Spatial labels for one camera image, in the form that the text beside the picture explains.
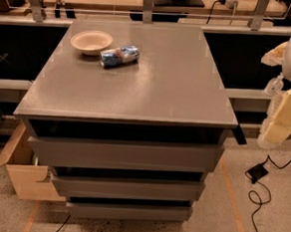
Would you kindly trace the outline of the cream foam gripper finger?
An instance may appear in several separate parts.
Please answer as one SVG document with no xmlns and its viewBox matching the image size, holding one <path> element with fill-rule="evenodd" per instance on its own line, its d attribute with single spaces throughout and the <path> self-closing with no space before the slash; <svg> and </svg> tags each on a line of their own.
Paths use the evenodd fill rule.
<svg viewBox="0 0 291 232">
<path fill-rule="evenodd" d="M 276 48 L 273 48 L 268 53 L 264 54 L 261 62 L 267 66 L 281 66 L 284 61 L 287 42 L 283 42 Z"/>
<path fill-rule="evenodd" d="M 279 146 L 291 135 L 291 89 L 278 92 L 269 103 L 257 143 L 261 148 L 271 149 Z"/>
</svg>

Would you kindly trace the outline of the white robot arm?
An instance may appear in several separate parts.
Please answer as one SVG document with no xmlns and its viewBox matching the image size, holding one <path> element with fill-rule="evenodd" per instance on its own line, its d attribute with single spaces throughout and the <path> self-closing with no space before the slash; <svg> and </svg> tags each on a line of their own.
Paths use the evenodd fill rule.
<svg viewBox="0 0 291 232">
<path fill-rule="evenodd" d="M 291 134 L 291 38 L 265 54 L 261 62 L 267 66 L 282 66 L 281 73 L 264 89 L 271 101 L 257 143 L 270 149 L 279 146 Z"/>
</svg>

